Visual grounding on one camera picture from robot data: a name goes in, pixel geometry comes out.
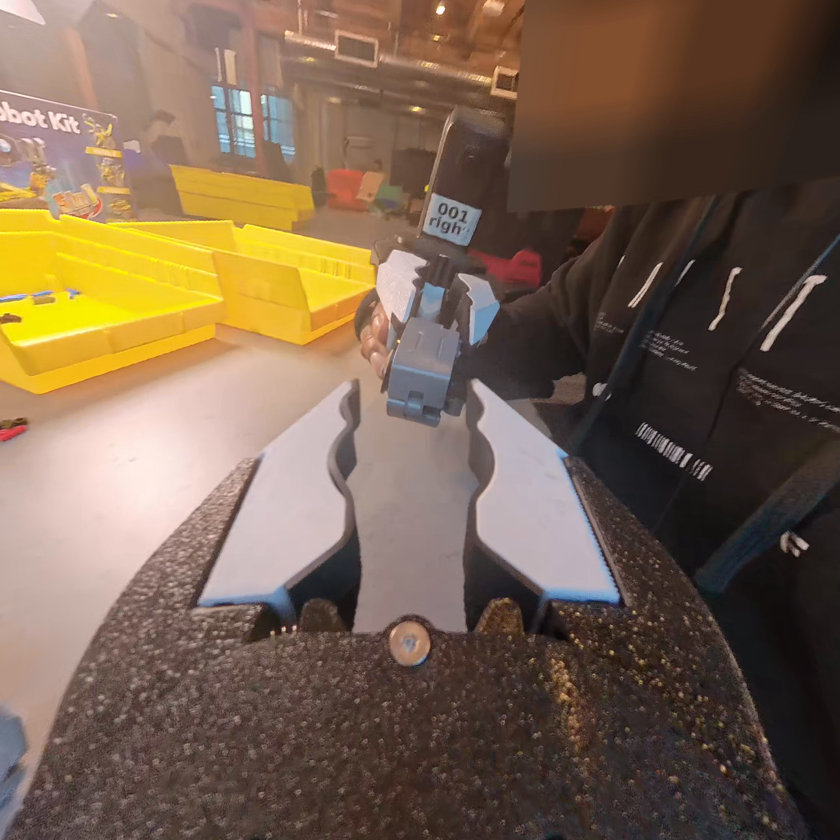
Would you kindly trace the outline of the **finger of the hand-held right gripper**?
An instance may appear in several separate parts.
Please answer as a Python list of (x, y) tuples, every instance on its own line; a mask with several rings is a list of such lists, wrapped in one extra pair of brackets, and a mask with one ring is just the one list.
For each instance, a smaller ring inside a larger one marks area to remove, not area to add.
[(497, 294), (487, 278), (466, 273), (457, 274), (456, 290), (459, 292), (456, 304), (458, 334), (465, 345), (478, 346), (484, 342), (499, 312)]
[(392, 251), (379, 265), (375, 288), (390, 329), (418, 314), (427, 265), (427, 259), (409, 251)]

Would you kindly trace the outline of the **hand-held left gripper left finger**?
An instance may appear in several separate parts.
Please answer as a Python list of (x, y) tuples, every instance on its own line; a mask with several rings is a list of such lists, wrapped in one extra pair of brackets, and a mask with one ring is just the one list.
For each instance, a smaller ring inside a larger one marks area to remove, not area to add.
[(352, 627), (361, 546), (348, 478), (361, 423), (358, 380), (342, 383), (257, 459), (209, 569), (200, 608), (263, 605), (279, 624), (300, 625), (321, 600)]

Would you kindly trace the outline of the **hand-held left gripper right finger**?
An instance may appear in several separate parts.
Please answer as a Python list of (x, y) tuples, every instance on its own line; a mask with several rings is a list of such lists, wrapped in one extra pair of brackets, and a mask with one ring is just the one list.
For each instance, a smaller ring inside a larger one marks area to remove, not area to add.
[(555, 602), (621, 605), (623, 593), (561, 447), (488, 386), (468, 385), (468, 463), (477, 482), (465, 533), (465, 620), (491, 602), (546, 627)]

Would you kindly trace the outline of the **grey brick wheel assembly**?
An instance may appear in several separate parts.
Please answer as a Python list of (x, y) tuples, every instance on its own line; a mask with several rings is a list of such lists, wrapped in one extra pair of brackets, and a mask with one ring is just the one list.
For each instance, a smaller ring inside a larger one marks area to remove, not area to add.
[(425, 318), (410, 318), (383, 382), (387, 415), (437, 427), (452, 403), (449, 388), (460, 345), (458, 330)]

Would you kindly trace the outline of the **person's right forearm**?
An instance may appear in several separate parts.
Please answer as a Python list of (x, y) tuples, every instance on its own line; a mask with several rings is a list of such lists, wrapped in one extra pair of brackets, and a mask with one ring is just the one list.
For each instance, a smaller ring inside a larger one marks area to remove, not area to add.
[(569, 375), (609, 375), (625, 330), (612, 324), (605, 299), (619, 259), (590, 248), (559, 268), (541, 289), (501, 306), (478, 349), (455, 371), (505, 400), (544, 398)]

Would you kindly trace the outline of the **grey desk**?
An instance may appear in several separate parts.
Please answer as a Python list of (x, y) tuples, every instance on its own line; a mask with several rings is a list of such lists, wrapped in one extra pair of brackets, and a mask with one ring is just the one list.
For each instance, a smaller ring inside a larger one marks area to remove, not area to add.
[(46, 395), (2, 384), (2, 704), (25, 725), (30, 782), (91, 637), (143, 563), (245, 458), (343, 382), (362, 419), (350, 478), (363, 562), (356, 626), (417, 614), (466, 627), (463, 546), (476, 486), (463, 418), (390, 418), (346, 325), (306, 347), (217, 338)]

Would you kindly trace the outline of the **person's right hand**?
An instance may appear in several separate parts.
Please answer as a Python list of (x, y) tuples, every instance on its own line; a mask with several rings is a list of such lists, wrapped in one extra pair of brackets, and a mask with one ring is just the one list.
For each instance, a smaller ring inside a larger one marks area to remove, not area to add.
[(387, 345), (391, 321), (380, 302), (360, 306), (356, 313), (360, 352), (377, 378), (382, 381), (391, 352)]

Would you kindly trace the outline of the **red chair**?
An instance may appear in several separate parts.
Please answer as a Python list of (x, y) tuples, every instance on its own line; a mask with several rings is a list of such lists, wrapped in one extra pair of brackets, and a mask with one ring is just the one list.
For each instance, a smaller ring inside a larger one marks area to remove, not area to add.
[(481, 255), (487, 274), (507, 287), (535, 291), (541, 285), (543, 261), (541, 255), (525, 248), (513, 257), (502, 258), (495, 255)]

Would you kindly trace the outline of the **red bean bag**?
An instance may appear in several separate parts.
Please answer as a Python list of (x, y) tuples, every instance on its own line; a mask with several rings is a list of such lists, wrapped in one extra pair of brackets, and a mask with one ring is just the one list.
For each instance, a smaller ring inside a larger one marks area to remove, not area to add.
[(326, 174), (327, 206), (333, 209), (365, 213), (368, 203), (359, 198), (364, 172), (336, 169)]

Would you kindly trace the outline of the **yellow plastic bin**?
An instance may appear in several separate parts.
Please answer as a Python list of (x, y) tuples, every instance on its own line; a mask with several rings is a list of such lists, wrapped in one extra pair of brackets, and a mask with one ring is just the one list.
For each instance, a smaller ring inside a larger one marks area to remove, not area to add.
[(224, 220), (114, 223), (213, 258), (227, 326), (306, 345), (354, 320), (375, 286), (371, 251)]
[(316, 213), (304, 185), (185, 165), (170, 170), (187, 216), (295, 232)]
[[(79, 290), (70, 300), (66, 289)], [(52, 290), (56, 303), (29, 296)], [(48, 211), (1, 212), (1, 380), (43, 395), (215, 337), (225, 305), (203, 249)]]

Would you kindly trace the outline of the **person's black hoodie torso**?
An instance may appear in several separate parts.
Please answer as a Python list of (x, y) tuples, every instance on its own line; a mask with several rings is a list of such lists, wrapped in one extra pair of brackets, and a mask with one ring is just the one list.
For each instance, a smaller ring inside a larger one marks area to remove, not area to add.
[[(547, 286), (585, 374), (589, 467), (694, 577), (838, 445), (838, 177), (617, 208)], [(838, 838), (838, 484), (707, 603), (773, 756)]]

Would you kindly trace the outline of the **paned window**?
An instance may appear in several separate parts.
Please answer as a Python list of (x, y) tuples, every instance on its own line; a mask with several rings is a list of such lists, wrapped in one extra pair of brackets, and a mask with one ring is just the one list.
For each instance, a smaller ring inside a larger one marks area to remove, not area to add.
[(287, 98), (264, 93), (260, 97), (260, 103), (265, 142), (279, 146), (284, 155), (294, 156), (296, 149), (295, 114), (292, 102)]
[(249, 91), (213, 85), (211, 99), (220, 152), (254, 160), (256, 158), (255, 120)]

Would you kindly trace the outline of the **blue robot kit box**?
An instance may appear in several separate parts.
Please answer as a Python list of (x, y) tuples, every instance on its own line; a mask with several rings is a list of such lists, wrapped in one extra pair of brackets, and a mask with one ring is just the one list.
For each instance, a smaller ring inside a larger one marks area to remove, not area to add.
[(1, 203), (53, 217), (133, 221), (117, 117), (2, 91)]

